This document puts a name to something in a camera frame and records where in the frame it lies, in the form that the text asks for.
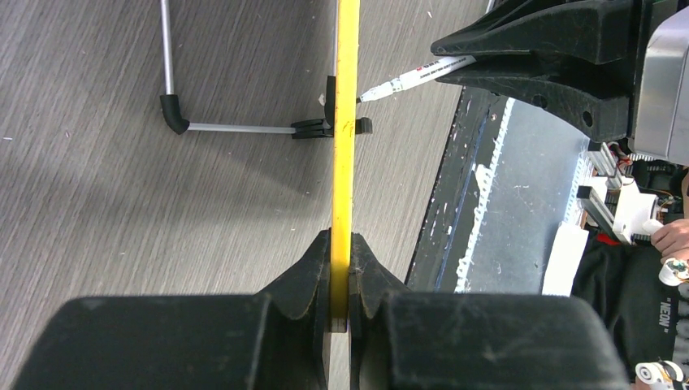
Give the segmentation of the whiteboard marker pen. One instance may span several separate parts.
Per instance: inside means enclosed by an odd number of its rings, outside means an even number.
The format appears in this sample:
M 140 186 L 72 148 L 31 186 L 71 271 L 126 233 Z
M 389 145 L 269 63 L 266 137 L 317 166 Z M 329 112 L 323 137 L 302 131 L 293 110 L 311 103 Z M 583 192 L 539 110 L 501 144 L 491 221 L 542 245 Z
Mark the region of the whiteboard marker pen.
M 394 93 L 416 88 L 475 62 L 476 58 L 471 55 L 441 57 L 368 89 L 357 98 L 357 103 L 378 101 Z

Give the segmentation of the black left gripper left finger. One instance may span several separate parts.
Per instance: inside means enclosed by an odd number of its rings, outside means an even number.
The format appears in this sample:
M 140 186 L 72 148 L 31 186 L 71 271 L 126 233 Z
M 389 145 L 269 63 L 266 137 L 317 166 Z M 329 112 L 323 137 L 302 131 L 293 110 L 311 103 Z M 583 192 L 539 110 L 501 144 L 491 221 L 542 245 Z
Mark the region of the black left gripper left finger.
M 259 292 L 254 389 L 326 389 L 330 364 L 330 232 Z

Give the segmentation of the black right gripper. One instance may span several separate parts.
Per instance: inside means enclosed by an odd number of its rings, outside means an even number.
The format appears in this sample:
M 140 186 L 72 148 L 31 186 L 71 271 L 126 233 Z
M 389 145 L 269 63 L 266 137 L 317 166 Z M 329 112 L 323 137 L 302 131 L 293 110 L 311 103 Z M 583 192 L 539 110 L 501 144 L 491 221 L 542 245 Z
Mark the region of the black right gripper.
M 637 153 L 688 164 L 688 8 L 678 1 L 501 1 L 431 52 L 476 60 L 443 83 L 529 103 L 594 141 L 628 136 Z

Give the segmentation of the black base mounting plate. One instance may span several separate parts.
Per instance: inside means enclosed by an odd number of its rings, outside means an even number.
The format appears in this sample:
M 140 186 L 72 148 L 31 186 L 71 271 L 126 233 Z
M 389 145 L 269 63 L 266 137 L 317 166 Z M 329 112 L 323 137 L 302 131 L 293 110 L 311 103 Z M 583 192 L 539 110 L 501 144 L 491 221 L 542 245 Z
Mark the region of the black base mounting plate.
M 465 290 L 510 103 L 482 89 L 462 89 L 406 276 L 410 289 Z

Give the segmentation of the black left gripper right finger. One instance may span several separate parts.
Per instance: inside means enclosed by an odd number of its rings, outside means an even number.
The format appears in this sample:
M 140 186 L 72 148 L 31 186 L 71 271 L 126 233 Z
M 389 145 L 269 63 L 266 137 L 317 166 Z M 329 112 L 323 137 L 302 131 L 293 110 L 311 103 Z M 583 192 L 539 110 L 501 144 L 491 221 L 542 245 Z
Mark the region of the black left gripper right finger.
M 351 237 L 349 373 L 351 389 L 413 389 L 411 291 L 375 256 L 360 233 Z

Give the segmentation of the aluminium frame rail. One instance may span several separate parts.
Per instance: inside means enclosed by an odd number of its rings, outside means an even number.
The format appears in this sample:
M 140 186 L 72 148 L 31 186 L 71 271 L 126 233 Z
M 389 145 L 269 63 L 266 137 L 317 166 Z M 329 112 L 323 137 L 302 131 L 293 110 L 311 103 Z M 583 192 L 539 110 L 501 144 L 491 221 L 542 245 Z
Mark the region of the aluminium frame rail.
M 579 155 L 562 222 L 598 228 L 633 245 L 650 237 L 645 223 L 655 218 L 656 210 L 657 196 L 641 191 L 609 145 L 589 141 Z

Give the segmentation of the operator hand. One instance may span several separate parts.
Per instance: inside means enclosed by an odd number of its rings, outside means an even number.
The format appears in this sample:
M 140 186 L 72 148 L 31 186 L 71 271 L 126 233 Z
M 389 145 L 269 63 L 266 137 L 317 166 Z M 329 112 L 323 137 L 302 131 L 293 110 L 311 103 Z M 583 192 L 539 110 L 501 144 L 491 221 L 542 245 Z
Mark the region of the operator hand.
M 677 219 L 651 236 L 652 246 L 661 254 L 661 264 L 670 259 L 688 261 L 688 219 Z

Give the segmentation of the yellow framed whiteboard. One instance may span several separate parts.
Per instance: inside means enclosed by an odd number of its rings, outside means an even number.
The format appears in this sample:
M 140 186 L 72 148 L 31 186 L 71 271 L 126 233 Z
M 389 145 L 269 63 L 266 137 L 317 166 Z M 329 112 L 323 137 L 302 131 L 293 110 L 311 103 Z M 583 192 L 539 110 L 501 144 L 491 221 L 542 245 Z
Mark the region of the yellow framed whiteboard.
M 331 331 L 347 332 L 360 2 L 337 2 L 337 54 L 330 240 Z

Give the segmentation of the black operator shirt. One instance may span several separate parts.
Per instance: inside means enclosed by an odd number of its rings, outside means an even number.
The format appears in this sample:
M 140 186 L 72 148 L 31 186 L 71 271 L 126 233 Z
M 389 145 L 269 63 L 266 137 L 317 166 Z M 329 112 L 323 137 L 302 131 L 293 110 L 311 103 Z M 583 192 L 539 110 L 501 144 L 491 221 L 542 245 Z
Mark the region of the black operator shirt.
M 593 233 L 587 239 L 571 294 L 600 316 L 627 375 L 640 363 L 670 361 L 688 372 L 688 287 L 659 279 L 665 261 L 686 262 L 688 250 L 663 254 Z

